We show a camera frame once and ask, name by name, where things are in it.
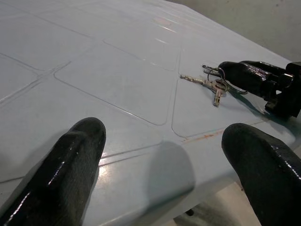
white wall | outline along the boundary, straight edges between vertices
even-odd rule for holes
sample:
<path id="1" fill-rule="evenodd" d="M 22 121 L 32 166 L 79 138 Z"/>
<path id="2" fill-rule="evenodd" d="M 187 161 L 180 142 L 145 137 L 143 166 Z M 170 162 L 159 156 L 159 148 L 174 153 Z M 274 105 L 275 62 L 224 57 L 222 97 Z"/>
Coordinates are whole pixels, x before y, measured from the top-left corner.
<path id="1" fill-rule="evenodd" d="M 170 0 L 292 61 L 301 61 L 301 0 Z"/>

silver key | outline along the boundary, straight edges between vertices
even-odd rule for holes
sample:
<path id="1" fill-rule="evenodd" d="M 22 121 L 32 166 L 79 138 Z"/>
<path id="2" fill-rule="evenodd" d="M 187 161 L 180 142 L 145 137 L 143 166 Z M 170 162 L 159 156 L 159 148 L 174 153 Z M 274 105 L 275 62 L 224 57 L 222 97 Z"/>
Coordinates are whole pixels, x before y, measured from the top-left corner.
<path id="1" fill-rule="evenodd" d="M 190 77 L 187 75 L 182 75 L 182 74 L 180 75 L 180 78 L 185 79 L 187 81 L 201 84 L 202 86 L 205 86 L 205 87 L 211 89 L 211 91 L 215 93 L 213 105 L 216 107 L 218 107 L 220 105 L 222 95 L 225 92 L 227 92 L 227 90 L 228 90 L 227 84 L 221 79 L 217 79 L 215 81 L 209 81 L 209 80 L 193 78 L 193 77 Z"/>

table surface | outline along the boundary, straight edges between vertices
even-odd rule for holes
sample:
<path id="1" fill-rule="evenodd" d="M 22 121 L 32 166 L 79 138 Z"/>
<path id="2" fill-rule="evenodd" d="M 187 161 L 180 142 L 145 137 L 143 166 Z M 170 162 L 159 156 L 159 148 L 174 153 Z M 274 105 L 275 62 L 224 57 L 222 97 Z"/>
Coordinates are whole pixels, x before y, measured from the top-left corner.
<path id="1" fill-rule="evenodd" d="M 159 224 L 230 183 L 223 130 L 243 122 L 299 144 L 297 122 L 264 102 L 179 74 L 202 64 L 288 61 L 199 13 L 161 0 L 0 0 L 0 205 L 85 117 L 106 126 L 83 225 Z"/>

orange stain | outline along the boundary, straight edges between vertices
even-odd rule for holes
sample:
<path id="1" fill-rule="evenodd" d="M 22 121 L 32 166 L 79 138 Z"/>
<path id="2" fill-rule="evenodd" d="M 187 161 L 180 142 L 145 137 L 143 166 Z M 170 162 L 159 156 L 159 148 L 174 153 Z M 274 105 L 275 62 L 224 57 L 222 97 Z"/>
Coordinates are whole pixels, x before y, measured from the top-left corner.
<path id="1" fill-rule="evenodd" d="M 200 140 L 203 140 L 203 139 L 208 139 L 210 137 L 215 137 L 219 134 L 222 134 L 223 132 L 224 132 L 224 130 L 220 130 L 220 131 L 217 131 L 215 133 L 206 134 L 206 135 L 203 135 L 201 137 L 198 137 L 198 138 L 195 138 L 195 139 L 192 139 L 192 140 L 186 138 L 186 139 L 184 139 L 183 143 L 190 143 L 190 142 L 200 141 Z"/>
<path id="2" fill-rule="evenodd" d="M 155 17 L 153 20 L 160 25 L 171 25 L 171 23 L 168 20 L 160 17 Z"/>

